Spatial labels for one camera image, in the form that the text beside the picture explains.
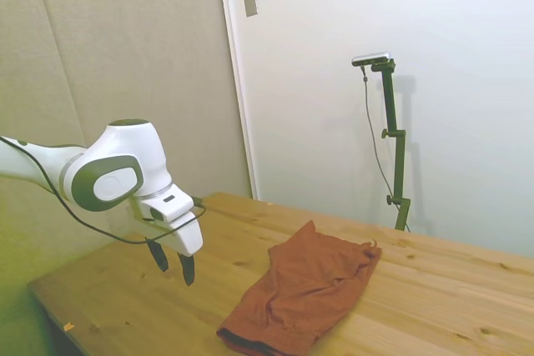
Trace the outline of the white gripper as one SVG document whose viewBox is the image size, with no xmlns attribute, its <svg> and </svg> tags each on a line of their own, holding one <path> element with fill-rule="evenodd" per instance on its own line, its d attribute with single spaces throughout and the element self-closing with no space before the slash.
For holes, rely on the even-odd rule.
<svg viewBox="0 0 534 356">
<path fill-rule="evenodd" d="M 203 237 L 192 204 L 174 207 L 170 204 L 132 204 L 128 207 L 128 225 L 147 240 L 149 251 L 162 272 L 169 262 L 162 246 L 178 253 L 184 282 L 195 280 L 194 254 L 203 246 Z"/>
</svg>

